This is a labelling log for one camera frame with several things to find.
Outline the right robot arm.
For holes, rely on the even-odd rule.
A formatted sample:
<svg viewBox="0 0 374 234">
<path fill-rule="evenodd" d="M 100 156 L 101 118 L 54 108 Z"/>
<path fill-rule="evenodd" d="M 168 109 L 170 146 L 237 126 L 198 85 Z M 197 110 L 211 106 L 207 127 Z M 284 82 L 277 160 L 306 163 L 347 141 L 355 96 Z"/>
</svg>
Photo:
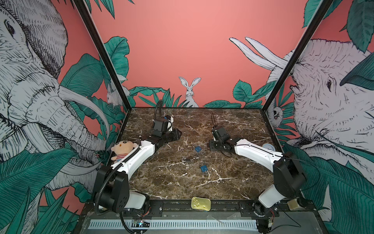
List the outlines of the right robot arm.
<svg viewBox="0 0 374 234">
<path fill-rule="evenodd" d="M 283 199 L 296 198 L 306 183 L 306 172 L 292 153 L 271 151 L 245 138 L 233 138 L 220 125 L 214 125 L 211 132 L 213 140 L 208 144 L 210 151 L 225 151 L 246 157 L 272 172 L 273 184 L 252 203 L 251 209 L 256 216 L 266 216 L 269 210 Z"/>
</svg>

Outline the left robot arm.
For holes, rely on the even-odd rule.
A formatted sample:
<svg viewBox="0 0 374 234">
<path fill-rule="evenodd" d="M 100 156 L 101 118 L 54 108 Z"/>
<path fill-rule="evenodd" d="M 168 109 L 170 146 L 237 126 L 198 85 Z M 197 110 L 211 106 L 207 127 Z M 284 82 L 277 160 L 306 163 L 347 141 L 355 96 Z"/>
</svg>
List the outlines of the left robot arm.
<svg viewBox="0 0 374 234">
<path fill-rule="evenodd" d="M 153 121 L 151 133 L 143 136 L 129 155 L 119 162 L 101 167 L 92 192 L 95 213 L 120 214 L 126 209 L 134 209 L 138 211 L 138 216 L 147 215 L 151 210 L 149 196 L 131 192 L 129 181 L 136 170 L 158 149 L 179 140 L 181 135 L 182 132 L 173 127 L 173 117 L 157 118 Z"/>
</svg>

